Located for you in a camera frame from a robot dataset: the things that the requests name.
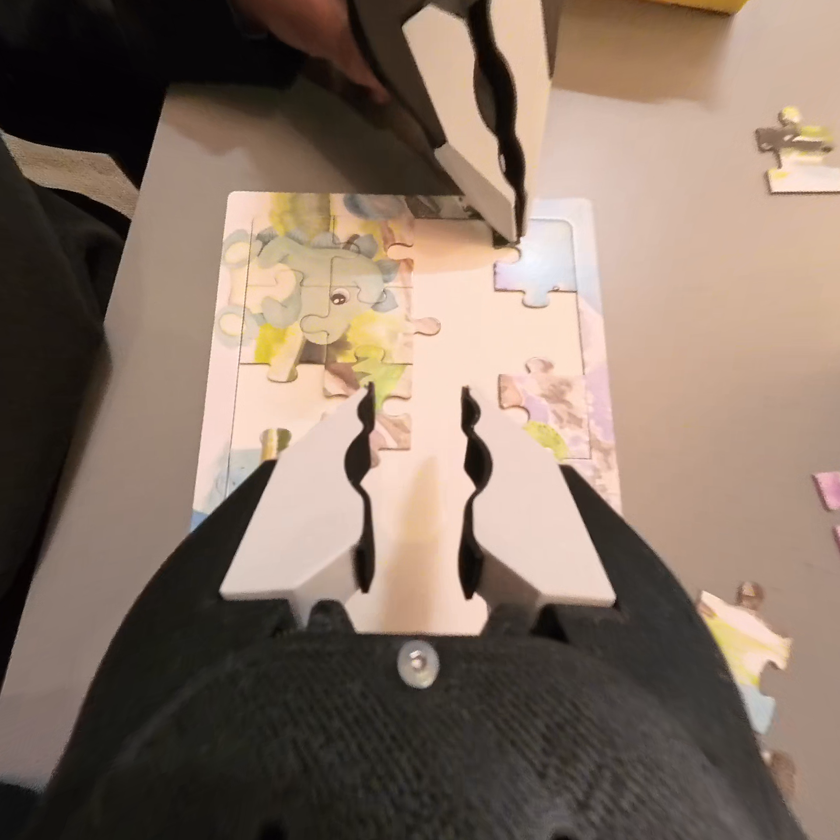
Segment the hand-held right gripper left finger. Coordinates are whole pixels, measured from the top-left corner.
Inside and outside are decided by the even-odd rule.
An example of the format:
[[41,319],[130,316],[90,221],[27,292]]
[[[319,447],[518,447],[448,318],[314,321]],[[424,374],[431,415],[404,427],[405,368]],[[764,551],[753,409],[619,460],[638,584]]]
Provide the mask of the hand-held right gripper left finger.
[[363,482],[374,426],[367,385],[279,456],[220,586],[225,600],[280,599],[310,614],[370,590],[375,535]]

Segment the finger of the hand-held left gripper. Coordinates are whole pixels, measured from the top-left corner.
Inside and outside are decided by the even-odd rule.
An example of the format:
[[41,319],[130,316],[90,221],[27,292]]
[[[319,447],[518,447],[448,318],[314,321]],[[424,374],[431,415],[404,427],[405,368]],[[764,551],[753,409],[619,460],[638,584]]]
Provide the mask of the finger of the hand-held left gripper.
[[505,176],[514,192],[514,219],[525,227],[553,83],[551,48],[557,16],[541,1],[489,1],[490,82]]
[[507,242],[529,199],[529,3],[428,3],[402,26],[444,139],[437,162]]

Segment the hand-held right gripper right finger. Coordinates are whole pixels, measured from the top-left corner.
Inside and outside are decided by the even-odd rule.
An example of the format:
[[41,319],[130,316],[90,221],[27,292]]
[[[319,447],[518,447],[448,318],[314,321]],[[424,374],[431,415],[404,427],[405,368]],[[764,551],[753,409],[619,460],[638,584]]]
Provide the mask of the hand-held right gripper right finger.
[[461,389],[461,590],[488,610],[613,607],[609,581],[560,465],[475,387]]

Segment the blue winged corner puzzle piece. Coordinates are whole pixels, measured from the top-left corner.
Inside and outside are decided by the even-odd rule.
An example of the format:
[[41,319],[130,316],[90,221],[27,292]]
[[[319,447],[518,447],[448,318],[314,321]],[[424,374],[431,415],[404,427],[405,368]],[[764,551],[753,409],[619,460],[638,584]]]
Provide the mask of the blue winged corner puzzle piece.
[[517,292],[527,308],[546,308],[555,292],[576,292],[574,238],[564,219],[535,219],[518,247],[515,262],[497,262],[495,291]]

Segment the dinosaur puzzle board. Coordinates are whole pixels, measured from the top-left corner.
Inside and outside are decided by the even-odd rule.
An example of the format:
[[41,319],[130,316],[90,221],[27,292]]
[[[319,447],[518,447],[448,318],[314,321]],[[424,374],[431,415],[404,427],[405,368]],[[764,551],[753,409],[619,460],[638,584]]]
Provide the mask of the dinosaur puzzle board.
[[[262,365],[238,364],[245,294],[249,286],[259,286],[250,272],[257,230],[272,226],[288,234],[299,228],[313,245],[330,237],[341,253],[332,260],[330,283],[358,284],[368,301],[390,285],[394,269],[380,268],[370,256],[375,248],[363,250],[362,239],[342,244],[332,231],[333,212],[366,219],[413,216],[413,314],[435,318],[442,327],[435,336],[414,338],[412,397],[385,404],[388,413],[412,418],[411,448],[381,452],[395,463],[388,470],[407,469],[413,456],[424,458],[422,449],[434,449],[429,418],[449,387],[474,382],[498,397],[499,374],[524,372],[526,360],[541,356],[554,363],[558,375],[584,379],[591,457],[564,463],[620,511],[592,202],[537,202],[528,229],[535,219],[564,219],[572,225],[577,291],[555,292],[548,307],[527,308],[519,293],[495,291],[493,283],[496,263],[517,261],[519,245],[494,245],[489,226],[461,197],[237,191],[227,197],[190,530],[226,499],[232,448],[257,448],[260,434],[270,428],[289,430],[295,443],[344,399],[323,395],[324,366],[301,364],[297,379],[281,384],[269,381]],[[261,287],[268,287],[274,298],[262,301],[272,325],[299,321],[303,287],[295,277],[281,286]]]

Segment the pale sky green puzzle piece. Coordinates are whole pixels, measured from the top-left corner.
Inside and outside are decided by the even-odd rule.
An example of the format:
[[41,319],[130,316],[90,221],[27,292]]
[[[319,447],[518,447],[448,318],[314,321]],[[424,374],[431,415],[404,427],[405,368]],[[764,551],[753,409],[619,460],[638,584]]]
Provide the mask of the pale sky green puzzle piece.
[[826,163],[835,149],[827,126],[808,123],[799,108],[786,106],[774,125],[755,130],[754,139],[758,151],[773,158],[764,174],[769,194],[839,194],[838,166]]

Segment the person's left hand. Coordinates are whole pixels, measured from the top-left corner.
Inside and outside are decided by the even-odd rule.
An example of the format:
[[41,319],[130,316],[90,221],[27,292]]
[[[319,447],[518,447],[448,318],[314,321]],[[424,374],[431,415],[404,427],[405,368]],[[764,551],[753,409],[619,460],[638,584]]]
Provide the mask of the person's left hand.
[[325,60],[378,104],[389,93],[364,58],[345,1],[236,1],[234,6],[257,28],[306,56]]

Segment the yellow blue sky puzzle piece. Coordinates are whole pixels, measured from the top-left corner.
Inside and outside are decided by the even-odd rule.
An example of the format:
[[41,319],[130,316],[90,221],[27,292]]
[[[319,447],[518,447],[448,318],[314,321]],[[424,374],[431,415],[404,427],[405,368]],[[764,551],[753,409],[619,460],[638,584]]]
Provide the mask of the yellow blue sky puzzle piece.
[[333,212],[332,231],[342,244],[362,239],[363,250],[375,248],[370,254],[373,261],[379,263],[380,268],[390,267],[395,271],[390,283],[392,288],[413,288],[413,216],[403,214],[387,219],[366,219],[347,212]]

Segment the yellow box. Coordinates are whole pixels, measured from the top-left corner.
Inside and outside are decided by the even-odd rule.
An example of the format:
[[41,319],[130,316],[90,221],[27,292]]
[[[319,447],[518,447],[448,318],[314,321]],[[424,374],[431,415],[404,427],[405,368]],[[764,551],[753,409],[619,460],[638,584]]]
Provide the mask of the yellow box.
[[647,3],[669,7],[683,7],[703,13],[732,16],[741,11],[749,1],[744,0],[662,0]]

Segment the teal yellow green puzzle piece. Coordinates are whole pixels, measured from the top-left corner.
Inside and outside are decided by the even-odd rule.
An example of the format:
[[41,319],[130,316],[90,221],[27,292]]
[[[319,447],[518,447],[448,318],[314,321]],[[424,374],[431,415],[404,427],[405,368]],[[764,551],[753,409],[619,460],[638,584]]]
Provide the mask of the teal yellow green puzzle piece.
[[266,297],[274,299],[269,292],[261,286],[249,286],[246,291],[238,364],[264,366],[270,382],[294,382],[299,365],[325,365],[327,347],[312,342],[298,322],[286,327],[272,325],[262,304]]

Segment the teal dinosaur eye puzzle piece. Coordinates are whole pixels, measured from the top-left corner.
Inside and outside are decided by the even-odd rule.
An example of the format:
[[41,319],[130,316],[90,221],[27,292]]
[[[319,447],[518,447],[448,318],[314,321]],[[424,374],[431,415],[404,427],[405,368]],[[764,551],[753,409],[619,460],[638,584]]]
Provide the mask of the teal dinosaur eye puzzle piece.
[[386,284],[368,301],[349,280],[304,287],[298,323],[309,341],[327,348],[329,362],[354,362],[357,350],[375,348],[387,363],[412,364],[415,336],[432,337],[442,328],[435,318],[414,316],[411,287]]

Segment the scattered loose puzzle pieces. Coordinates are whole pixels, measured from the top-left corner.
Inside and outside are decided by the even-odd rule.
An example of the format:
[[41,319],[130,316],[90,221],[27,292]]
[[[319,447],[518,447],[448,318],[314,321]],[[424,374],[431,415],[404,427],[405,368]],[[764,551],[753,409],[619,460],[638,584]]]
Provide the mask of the scattered loose puzzle pieces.
[[762,678],[766,669],[787,669],[792,639],[774,631],[764,620],[764,600],[763,587],[746,581],[740,584],[733,602],[701,591],[696,608],[726,660],[762,759],[783,797],[791,801],[796,789],[795,762],[788,753],[764,744],[774,723],[776,700],[763,692]]

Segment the teal dinosaur ear puzzle piece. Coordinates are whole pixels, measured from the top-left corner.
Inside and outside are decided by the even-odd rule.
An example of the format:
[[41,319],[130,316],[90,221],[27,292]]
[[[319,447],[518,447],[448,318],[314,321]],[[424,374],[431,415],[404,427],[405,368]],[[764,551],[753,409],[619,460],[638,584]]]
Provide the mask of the teal dinosaur ear puzzle piece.
[[330,237],[313,245],[299,228],[281,234],[272,226],[262,227],[253,237],[251,278],[260,286],[281,286],[295,277],[302,287],[329,287],[332,261],[341,256],[333,245]]

